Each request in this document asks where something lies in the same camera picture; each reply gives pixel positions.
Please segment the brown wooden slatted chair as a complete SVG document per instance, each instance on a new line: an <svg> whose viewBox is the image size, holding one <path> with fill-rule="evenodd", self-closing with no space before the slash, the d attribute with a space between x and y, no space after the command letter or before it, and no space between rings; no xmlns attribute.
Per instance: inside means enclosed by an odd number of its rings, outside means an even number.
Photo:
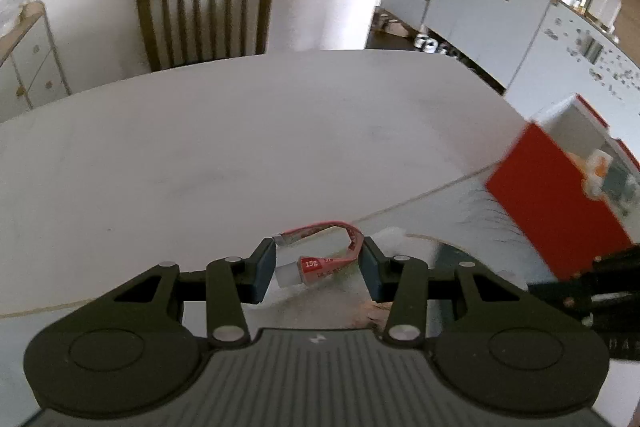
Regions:
<svg viewBox="0 0 640 427"><path fill-rule="evenodd" d="M272 0L136 0L152 72L267 51Z"/></svg>

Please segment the white shoe pair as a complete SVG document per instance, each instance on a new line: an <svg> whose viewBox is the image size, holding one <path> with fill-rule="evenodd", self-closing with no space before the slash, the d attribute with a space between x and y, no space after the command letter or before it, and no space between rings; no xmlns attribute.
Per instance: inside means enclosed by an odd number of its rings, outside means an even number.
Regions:
<svg viewBox="0 0 640 427"><path fill-rule="evenodd" d="M425 34L417 34L413 41L413 47L417 51L434 54L439 47L439 41Z"/></svg>

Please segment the red cardboard shoe box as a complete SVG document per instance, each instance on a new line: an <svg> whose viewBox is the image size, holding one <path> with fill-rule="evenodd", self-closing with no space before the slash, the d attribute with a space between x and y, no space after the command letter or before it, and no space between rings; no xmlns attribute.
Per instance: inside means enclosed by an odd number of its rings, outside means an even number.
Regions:
<svg viewBox="0 0 640 427"><path fill-rule="evenodd" d="M638 158L582 96L572 95L526 124L486 183L560 280L639 243L639 205L620 217L582 189L594 150L620 158L639 182Z"/></svg>

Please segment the white grey wipes packet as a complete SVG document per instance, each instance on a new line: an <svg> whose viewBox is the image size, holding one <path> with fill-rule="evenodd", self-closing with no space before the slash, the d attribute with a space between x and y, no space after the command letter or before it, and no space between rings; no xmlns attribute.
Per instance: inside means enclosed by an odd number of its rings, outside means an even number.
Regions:
<svg viewBox="0 0 640 427"><path fill-rule="evenodd" d="M594 150L586 160L582 189L593 199L602 199L620 216L629 216L639 205L639 182L620 158L605 150Z"/></svg>

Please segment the white drawer sideboard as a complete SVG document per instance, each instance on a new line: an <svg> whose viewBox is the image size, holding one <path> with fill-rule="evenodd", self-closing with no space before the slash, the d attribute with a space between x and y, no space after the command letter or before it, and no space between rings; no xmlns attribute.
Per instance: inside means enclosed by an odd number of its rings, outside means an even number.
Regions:
<svg viewBox="0 0 640 427"><path fill-rule="evenodd" d="M27 3L1 38L1 121L72 94L42 1Z"/></svg>

